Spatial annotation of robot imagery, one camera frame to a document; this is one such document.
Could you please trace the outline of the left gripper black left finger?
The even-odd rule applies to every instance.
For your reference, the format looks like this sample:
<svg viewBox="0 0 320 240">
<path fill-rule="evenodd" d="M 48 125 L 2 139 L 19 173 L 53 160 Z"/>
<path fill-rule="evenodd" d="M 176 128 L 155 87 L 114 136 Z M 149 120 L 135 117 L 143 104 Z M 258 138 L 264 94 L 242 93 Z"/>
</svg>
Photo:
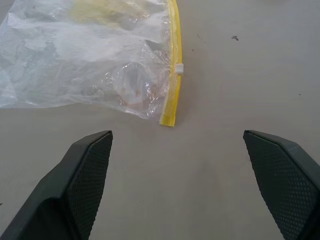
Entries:
<svg viewBox="0 0 320 240">
<path fill-rule="evenodd" d="M 113 133 L 74 142 L 34 188 L 2 240 L 87 240 L 103 196 Z"/>
</svg>

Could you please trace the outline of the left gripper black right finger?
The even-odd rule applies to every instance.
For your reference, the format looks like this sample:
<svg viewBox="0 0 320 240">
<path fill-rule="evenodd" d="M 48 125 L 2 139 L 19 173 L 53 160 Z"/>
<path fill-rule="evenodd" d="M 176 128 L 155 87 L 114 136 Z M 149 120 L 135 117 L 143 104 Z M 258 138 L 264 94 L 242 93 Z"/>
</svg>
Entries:
<svg viewBox="0 0 320 240">
<path fill-rule="evenodd" d="M 286 240 L 320 238 L 320 166 L 297 143 L 243 133 L 260 194 Z"/>
</svg>

